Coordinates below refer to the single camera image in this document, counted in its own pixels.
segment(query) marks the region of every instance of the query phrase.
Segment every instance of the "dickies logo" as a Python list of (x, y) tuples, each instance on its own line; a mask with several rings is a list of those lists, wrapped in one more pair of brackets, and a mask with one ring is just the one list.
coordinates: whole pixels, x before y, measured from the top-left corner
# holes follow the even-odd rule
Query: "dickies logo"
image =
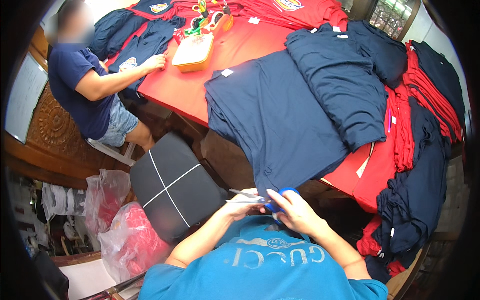
[(274, 0), (281, 8), (286, 11), (296, 11), (299, 8), (302, 8), (302, 4), (297, 0)]
[(130, 57), (126, 61), (122, 62), (119, 66), (119, 72), (134, 68), (138, 65), (137, 59), (135, 57)]
[(166, 3), (150, 5), (150, 9), (151, 9), (154, 13), (158, 13), (158, 12), (164, 11), (164, 10), (167, 9), (167, 7), (168, 7), (168, 4), (166, 4)]

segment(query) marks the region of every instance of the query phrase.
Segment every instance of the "chair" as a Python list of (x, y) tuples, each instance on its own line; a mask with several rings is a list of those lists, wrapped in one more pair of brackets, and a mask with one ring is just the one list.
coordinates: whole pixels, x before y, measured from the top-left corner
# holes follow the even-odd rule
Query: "chair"
[(92, 140), (91, 138), (86, 139), (86, 141), (96, 150), (105, 153), (110, 157), (113, 157), (114, 159), (124, 163), (125, 165), (132, 167), (135, 164), (135, 161), (131, 159), (133, 150), (135, 149), (135, 143), (129, 142), (127, 146), (127, 151), (125, 151), (125, 155), (122, 155), (120, 154), (120, 150), (115, 147), (102, 144), (100, 142)]
[(182, 237), (223, 205), (228, 195), (172, 132), (135, 163), (130, 181), (152, 227), (165, 241)]

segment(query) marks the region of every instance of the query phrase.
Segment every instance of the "orange box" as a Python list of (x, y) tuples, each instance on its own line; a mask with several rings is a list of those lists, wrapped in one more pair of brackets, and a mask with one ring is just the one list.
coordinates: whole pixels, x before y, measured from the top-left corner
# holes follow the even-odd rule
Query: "orange box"
[(172, 58), (180, 72), (205, 70), (212, 58), (213, 34), (188, 36), (182, 40)]

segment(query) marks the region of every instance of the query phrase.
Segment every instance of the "denim shorts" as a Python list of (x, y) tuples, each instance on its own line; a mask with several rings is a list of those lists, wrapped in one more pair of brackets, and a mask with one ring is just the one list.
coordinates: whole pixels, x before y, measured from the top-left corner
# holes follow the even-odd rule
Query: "denim shorts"
[(115, 94), (110, 108), (110, 121), (104, 136), (97, 141), (114, 147), (120, 147), (125, 142), (127, 133), (132, 132), (138, 125), (138, 118), (129, 112)]

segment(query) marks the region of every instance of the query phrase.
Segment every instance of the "blue scissors handle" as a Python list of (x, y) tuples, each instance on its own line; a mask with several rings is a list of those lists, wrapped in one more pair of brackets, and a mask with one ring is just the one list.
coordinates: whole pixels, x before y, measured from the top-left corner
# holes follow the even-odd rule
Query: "blue scissors handle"
[[(281, 194), (283, 194), (283, 193), (286, 192), (286, 191), (294, 191), (295, 193), (297, 193), (297, 194), (300, 195), (299, 191), (295, 190), (294, 188), (283, 188), (283, 189), (279, 190), (278, 193), (281, 195)], [(277, 224), (281, 224), (281, 222), (280, 222), (279, 220), (277, 220), (276, 215), (277, 215), (277, 213), (279, 213), (279, 212), (283, 212), (283, 213), (284, 213), (285, 210), (283, 210), (283, 208), (281, 208), (280, 206), (278, 206), (278, 204), (277, 204), (275, 201), (272, 201), (272, 202), (270, 202), (270, 203), (265, 204), (265, 207), (268, 208), (268, 209), (272, 212), (272, 216), (273, 216), (273, 218), (275, 219), (275, 222), (276, 222)]]

